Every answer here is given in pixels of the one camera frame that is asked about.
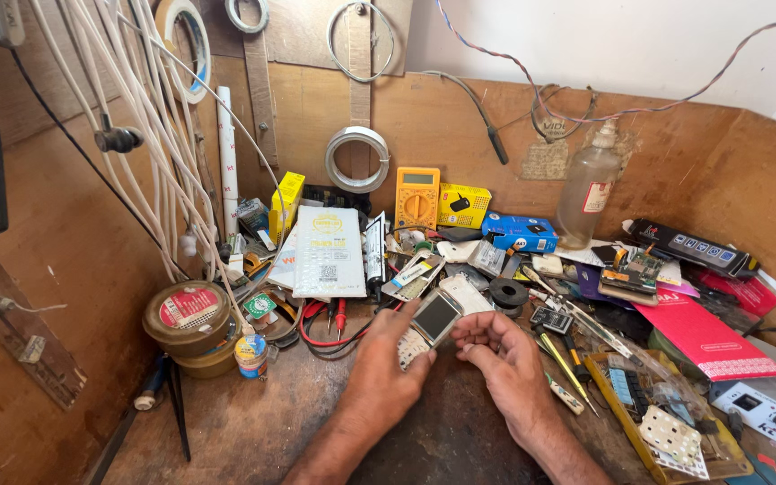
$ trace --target phone battery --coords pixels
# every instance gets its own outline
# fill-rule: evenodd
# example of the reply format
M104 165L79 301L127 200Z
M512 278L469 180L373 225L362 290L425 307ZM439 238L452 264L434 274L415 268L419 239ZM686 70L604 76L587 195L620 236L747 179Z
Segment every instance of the phone battery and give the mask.
M573 317L539 306L538 309L534 311L530 321L532 322L532 326L542 324L547 330L565 335L570 324L573 323Z

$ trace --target blue box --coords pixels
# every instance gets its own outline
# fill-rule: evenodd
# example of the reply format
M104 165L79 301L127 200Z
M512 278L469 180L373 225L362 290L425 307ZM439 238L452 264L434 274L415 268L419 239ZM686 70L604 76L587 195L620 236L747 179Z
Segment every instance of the blue box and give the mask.
M518 243L520 250L534 253L551 253L558 243L558 234L546 219L522 216L503 216L487 211L481 223L483 234L494 232L493 246L510 249Z

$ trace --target clear glass bottle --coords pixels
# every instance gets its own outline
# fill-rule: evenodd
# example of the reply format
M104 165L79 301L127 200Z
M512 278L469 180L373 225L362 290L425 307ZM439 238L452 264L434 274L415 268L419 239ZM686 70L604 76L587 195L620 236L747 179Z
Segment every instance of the clear glass bottle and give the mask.
M555 209L554 226L563 248L586 248L595 232L621 168L611 150L618 137L616 126L614 118L607 120L591 146L573 156Z

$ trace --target phone screen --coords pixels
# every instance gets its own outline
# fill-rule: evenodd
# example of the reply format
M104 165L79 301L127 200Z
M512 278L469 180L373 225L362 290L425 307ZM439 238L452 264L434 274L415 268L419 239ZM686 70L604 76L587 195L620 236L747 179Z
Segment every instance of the phone screen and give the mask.
M457 310L439 296L418 313L415 323L433 341L458 315Z

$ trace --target white phone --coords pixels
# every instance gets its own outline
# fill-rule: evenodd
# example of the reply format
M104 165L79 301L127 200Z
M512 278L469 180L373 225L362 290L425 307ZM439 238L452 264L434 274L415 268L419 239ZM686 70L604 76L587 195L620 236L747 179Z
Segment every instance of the white phone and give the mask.
M415 357L439 345L461 316L463 306L447 293L436 289L426 295L396 345L400 368L406 370Z

